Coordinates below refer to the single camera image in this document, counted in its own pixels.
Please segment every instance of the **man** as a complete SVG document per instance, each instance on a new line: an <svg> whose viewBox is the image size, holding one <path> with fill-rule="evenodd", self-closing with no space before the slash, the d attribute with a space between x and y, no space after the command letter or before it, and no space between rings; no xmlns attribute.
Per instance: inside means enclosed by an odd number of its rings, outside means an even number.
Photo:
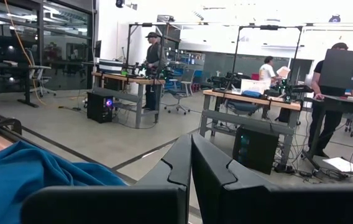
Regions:
<svg viewBox="0 0 353 224"><path fill-rule="evenodd" d="M338 50L348 50L348 46L345 43L337 43L334 44L331 49L338 49ZM314 98L318 100L324 99L324 95L331 95L331 96L344 96L345 89L342 88L334 88L328 86L319 86L319 79L321 74L321 69L323 67L324 60L320 61L316 68L314 69L313 78L312 78L312 89L314 91ZM324 121L324 129L319 136L319 141L316 146L316 149L311 149L311 144L314 138L314 132L316 131L316 124L319 121L319 116L321 113L321 107L313 103L312 105L312 123L309 130L309 139L308 145L310 150L314 150L314 155L328 157L324 152L324 148L327 146L327 143L330 141L332 134L335 132L336 128L338 127L339 123L342 119L342 113L337 111L326 111L325 114L325 121Z"/></svg>
<svg viewBox="0 0 353 224"><path fill-rule="evenodd" d="M280 79L281 77L276 76L275 72L273 71L273 57L266 57L264 64L259 68L259 80L267 82L267 86L270 87L273 83Z"/></svg>
<svg viewBox="0 0 353 224"><path fill-rule="evenodd" d="M145 61L148 66L146 75L149 75L151 74L150 71L157 69L159 64L161 67L164 66L167 60L165 58L164 50L160 59L161 46L159 43L159 36L155 32L150 32L146 38L147 41L151 44L151 46L147 49ZM156 93L154 92L154 86L152 85L146 85L146 105L144 108L149 110L156 110Z"/></svg>

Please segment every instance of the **white shirt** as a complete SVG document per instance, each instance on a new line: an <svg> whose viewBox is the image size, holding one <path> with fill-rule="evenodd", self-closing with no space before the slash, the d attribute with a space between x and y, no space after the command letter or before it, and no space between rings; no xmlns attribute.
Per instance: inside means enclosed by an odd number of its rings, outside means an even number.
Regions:
<svg viewBox="0 0 353 224"><path fill-rule="evenodd" d="M265 81L268 83L267 86L270 86L272 83L272 77L275 77L276 74L273 71L273 67L269 64L263 64L259 68L259 80L260 81Z"/></svg>

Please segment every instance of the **black monitor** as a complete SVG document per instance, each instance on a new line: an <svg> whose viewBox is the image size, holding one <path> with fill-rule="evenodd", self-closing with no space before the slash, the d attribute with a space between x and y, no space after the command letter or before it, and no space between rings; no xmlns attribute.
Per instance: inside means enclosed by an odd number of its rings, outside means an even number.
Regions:
<svg viewBox="0 0 353 224"><path fill-rule="evenodd" d="M95 42L95 57L100 58L101 57L101 46L102 46L102 40L98 40Z"/></svg>
<svg viewBox="0 0 353 224"><path fill-rule="evenodd" d="M319 84L353 90L353 51L329 49Z"/></svg>

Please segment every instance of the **purple light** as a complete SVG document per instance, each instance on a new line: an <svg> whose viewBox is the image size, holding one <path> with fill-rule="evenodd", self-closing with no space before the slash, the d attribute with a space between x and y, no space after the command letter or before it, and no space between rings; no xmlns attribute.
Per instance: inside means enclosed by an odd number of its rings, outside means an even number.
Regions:
<svg viewBox="0 0 353 224"><path fill-rule="evenodd" d="M107 100L106 100L106 106L107 106L107 107L111 107L112 105L113 105L112 100L111 100L111 99L107 99Z"/></svg>

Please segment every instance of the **gray floor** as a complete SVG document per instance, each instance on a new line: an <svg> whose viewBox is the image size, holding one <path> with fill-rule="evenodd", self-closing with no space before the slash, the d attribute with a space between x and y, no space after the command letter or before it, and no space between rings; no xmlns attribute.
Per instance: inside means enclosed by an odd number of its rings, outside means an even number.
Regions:
<svg viewBox="0 0 353 224"><path fill-rule="evenodd" d="M134 113L118 113L118 122L98 124L95 121L86 118L85 112L77 113L66 109L59 109L59 106L77 106L83 97L77 101L76 96L78 91L59 91L57 97L46 95L42 101L46 104L41 105L34 95L33 102L40 105L39 108L31 108L16 101L21 98L21 93L6 93L0 94L0 113L5 116L15 117L22 121L22 124L33 131L36 131L56 142L63 144L66 147L84 154L106 166L116 167L117 171L129 177L130 181L139 180L142 178L169 150L174 139L185 133L191 133L196 130L199 125L200 111L203 106L203 94L195 93L193 97L182 100L183 105L192 109L192 112L184 116L181 112L175 110L171 113L166 113L162 109L160 114L160 122L151 129L131 129L127 126L134 125ZM162 103L171 104L176 102L171 95L166 94ZM271 108L269 114L271 119L277 117L278 109ZM259 119L260 114L253 115L253 119ZM300 116L302 122L296 130L296 147L292 150L291 157L296 157L302 149L306 132L307 121L311 121L310 113L302 112ZM153 117L144 117L141 128L153 126ZM326 149L326 153L330 156L344 156L351 158L353 154L353 138L350 138L344 132L344 128L338 129L330 144ZM82 161L80 158L61 150L60 148L51 145L29 133L24 132L24 136L35 141L43 147L53 151L54 153L71 161ZM206 135L217 147L226 154L231 155L234 138L219 134L210 138ZM141 159L133 160L132 163L126 165L125 161L131 161L132 158L141 155ZM295 167L299 170L311 171L311 166L307 161L301 159L296 160ZM320 182L334 182L329 179L309 179L305 180L295 175L278 174L272 172L271 175L259 173L259 175L276 184L308 184ZM346 182L353 182L353 178L347 179ZM201 223L198 210L198 201L196 198L194 185L192 182L190 202L190 222Z"/></svg>

